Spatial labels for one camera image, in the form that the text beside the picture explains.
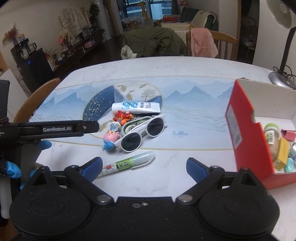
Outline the blue gloved hand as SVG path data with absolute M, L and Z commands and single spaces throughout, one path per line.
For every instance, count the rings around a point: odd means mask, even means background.
M 51 148 L 51 146 L 52 143 L 48 140 L 24 144 L 19 152 L 20 163 L 7 162 L 6 173 L 8 176 L 15 180 L 20 178 L 20 184 L 17 185 L 18 190 L 22 190 L 36 170 L 43 166 L 37 163 L 37 159 L 42 151 Z

